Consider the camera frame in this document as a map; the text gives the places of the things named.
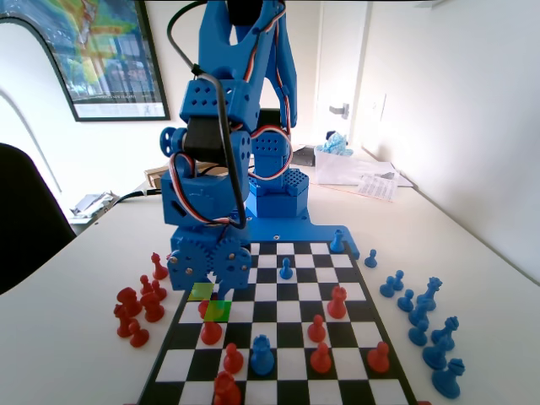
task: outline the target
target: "white desk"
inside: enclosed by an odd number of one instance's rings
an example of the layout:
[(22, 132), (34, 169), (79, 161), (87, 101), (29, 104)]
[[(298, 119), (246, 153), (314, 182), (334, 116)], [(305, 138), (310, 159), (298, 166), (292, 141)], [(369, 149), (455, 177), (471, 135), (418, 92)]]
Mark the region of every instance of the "white desk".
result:
[[(311, 185), (309, 207), (314, 223), (351, 230), (362, 254), (360, 269), (418, 400), (451, 403), (432, 387), (421, 349), (408, 341), (410, 324), (397, 297), (378, 292), (397, 269), (416, 294), (430, 276), (444, 282), (437, 309), (429, 313), (429, 332), (448, 316), (459, 317), (448, 359), (463, 358), (466, 372), (453, 403), (538, 404), (537, 286), (413, 189), (400, 188), (391, 203)], [(138, 289), (141, 274), (151, 273), (153, 251), (165, 259), (173, 230), (163, 223), (160, 197), (134, 198), (0, 296), (1, 404), (137, 401), (182, 292), (170, 292), (165, 318), (148, 328), (150, 341), (141, 349), (116, 335), (112, 311), (120, 289)], [(362, 262), (371, 248), (377, 249), (376, 269)], [(170, 291), (168, 282), (163, 285)]]

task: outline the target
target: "blue pawn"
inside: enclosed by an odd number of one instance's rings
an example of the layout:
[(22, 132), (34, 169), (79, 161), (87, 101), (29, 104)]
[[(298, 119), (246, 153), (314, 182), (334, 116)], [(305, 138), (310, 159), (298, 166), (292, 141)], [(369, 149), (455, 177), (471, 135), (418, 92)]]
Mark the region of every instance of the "blue pawn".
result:
[(408, 338), (417, 346), (424, 346), (428, 342), (425, 331), (428, 330), (428, 322), (420, 321), (416, 327), (411, 327), (408, 331)]
[(397, 299), (397, 306), (400, 310), (410, 312), (413, 310), (413, 302), (411, 301), (414, 296), (414, 291), (411, 289), (405, 290), (405, 296)]
[(392, 286), (396, 291), (401, 291), (403, 289), (403, 281), (402, 281), (403, 274), (404, 273), (402, 270), (396, 271), (394, 285)]
[(386, 284), (382, 284), (381, 287), (379, 288), (379, 291), (385, 297), (391, 298), (394, 296), (394, 289), (392, 288), (393, 284), (394, 284), (394, 277), (388, 276), (386, 278)]
[(279, 270), (279, 277), (284, 280), (293, 277), (293, 270), (290, 268), (290, 260), (287, 257), (283, 260), (283, 266), (281, 267), (281, 270)]
[(431, 341), (437, 344), (440, 338), (446, 336), (448, 338), (448, 350), (452, 350), (456, 346), (454, 339), (452, 339), (452, 332), (456, 331), (457, 327), (459, 327), (457, 316), (446, 318), (445, 327), (439, 331), (433, 331), (431, 333)]
[(408, 319), (415, 326), (417, 326), (420, 321), (426, 321), (428, 322), (428, 325), (429, 325), (427, 314), (428, 314), (428, 304), (425, 302), (422, 302), (416, 305), (416, 308), (414, 308), (412, 311), (408, 313)]
[(433, 370), (442, 370), (446, 367), (446, 351), (448, 350), (448, 337), (443, 336), (435, 346), (425, 348), (422, 358)]
[(253, 354), (251, 355), (251, 368), (257, 375), (267, 375), (274, 365), (273, 354), (270, 351), (270, 341), (266, 335), (260, 335), (253, 340)]
[(334, 240), (330, 243), (332, 253), (341, 253), (345, 250), (345, 245), (341, 242), (341, 239), (343, 239), (343, 232), (337, 229), (334, 233)]
[(463, 375), (465, 365), (461, 359), (452, 359), (448, 363), (448, 370), (438, 370), (431, 376), (431, 382), (435, 389), (444, 397), (455, 399), (459, 397), (460, 389), (456, 377)]
[(364, 260), (364, 264), (366, 267), (369, 267), (369, 268), (377, 267), (377, 260), (375, 260), (376, 255), (377, 255), (377, 251), (375, 249), (371, 249), (369, 257), (366, 257)]

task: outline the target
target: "white wall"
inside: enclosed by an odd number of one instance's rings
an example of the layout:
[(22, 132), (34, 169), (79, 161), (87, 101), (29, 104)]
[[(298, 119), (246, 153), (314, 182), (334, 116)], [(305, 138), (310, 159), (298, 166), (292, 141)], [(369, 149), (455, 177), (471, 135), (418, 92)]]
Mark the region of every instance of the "white wall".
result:
[[(187, 82), (192, 79), (167, 40), (166, 26), (170, 17), (188, 3), (146, 3), (172, 121), (75, 122), (37, 40), (22, 27), (0, 24), (0, 89), (18, 105), (33, 129), (64, 191), (61, 201), (64, 207), (72, 206), (91, 192), (107, 189), (119, 194), (129, 192), (144, 180), (144, 170), (166, 163), (159, 150), (159, 134), (164, 127), (182, 126), (178, 112)], [(319, 4), (290, 2), (288, 9), (289, 40), (299, 77), (299, 124), (293, 134), (302, 139), (311, 133)], [(194, 61), (203, 12), (204, 7), (191, 10), (173, 32)], [(278, 106), (277, 98), (268, 92), (273, 93), (271, 86), (264, 90), (262, 105)], [(8, 105), (0, 103), (0, 142), (28, 137), (24, 127), (12, 118)]]
[[(356, 128), (370, 152), (536, 279), (538, 15), (536, 0), (374, 3)], [(368, 111), (384, 93), (378, 121)]]

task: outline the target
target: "chair backrest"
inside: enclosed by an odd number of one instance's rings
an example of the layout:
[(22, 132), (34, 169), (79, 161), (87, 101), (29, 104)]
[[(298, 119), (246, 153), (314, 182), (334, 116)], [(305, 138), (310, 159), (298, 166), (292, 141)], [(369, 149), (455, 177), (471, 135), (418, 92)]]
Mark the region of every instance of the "chair backrest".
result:
[(32, 159), (0, 143), (0, 294), (30, 276), (74, 239)]

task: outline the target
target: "red chess piece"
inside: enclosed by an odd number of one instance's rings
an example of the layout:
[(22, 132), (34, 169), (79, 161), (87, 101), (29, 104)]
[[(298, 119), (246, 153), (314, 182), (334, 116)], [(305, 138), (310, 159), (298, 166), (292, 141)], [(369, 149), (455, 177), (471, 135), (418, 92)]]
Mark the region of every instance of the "red chess piece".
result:
[(242, 395), (235, 378), (227, 371), (221, 371), (213, 381), (213, 405), (240, 405)]
[(158, 280), (154, 280), (152, 282), (152, 290), (156, 293), (160, 301), (163, 301), (163, 299), (167, 296), (167, 290), (159, 286)]
[(320, 374), (327, 373), (330, 370), (332, 359), (330, 359), (330, 354), (328, 354), (326, 343), (319, 343), (317, 350), (311, 354), (310, 364), (313, 370)]
[(227, 355), (223, 360), (223, 367), (230, 374), (236, 374), (244, 364), (244, 356), (236, 349), (234, 343), (229, 343), (225, 349)]
[(141, 295), (153, 293), (154, 289), (152, 288), (152, 284), (149, 282), (149, 276), (143, 274), (140, 279), (141, 283), (143, 284), (143, 287), (141, 288)]
[(133, 334), (132, 338), (129, 339), (129, 343), (134, 348), (140, 348), (143, 346), (150, 337), (149, 331), (146, 329), (141, 329), (141, 326), (138, 324), (136, 319), (133, 319), (129, 324), (129, 332)]
[(343, 287), (335, 286), (332, 290), (332, 301), (328, 303), (328, 314), (332, 318), (341, 319), (347, 313), (345, 308), (345, 299), (347, 298), (347, 290)]
[(126, 308), (127, 316), (136, 316), (143, 309), (141, 303), (137, 300), (137, 292), (130, 287), (126, 287), (120, 291), (116, 296), (116, 299), (124, 305), (124, 308)]
[(319, 343), (324, 340), (325, 336), (327, 335), (327, 331), (322, 325), (322, 316), (315, 315), (313, 318), (313, 323), (307, 328), (307, 334), (315, 343)]
[(165, 313), (165, 309), (159, 303), (158, 295), (154, 291), (143, 295), (143, 298), (141, 298), (141, 304), (146, 310), (144, 319), (146, 319), (148, 322), (159, 321)]
[(377, 373), (386, 373), (390, 368), (388, 360), (388, 345), (384, 342), (379, 342), (377, 348), (368, 352), (368, 365)]
[(155, 265), (155, 270), (152, 275), (156, 280), (163, 280), (169, 275), (169, 270), (167, 270), (167, 267), (161, 266), (161, 263), (159, 262), (159, 255), (157, 253), (152, 253), (151, 260), (152, 263)]

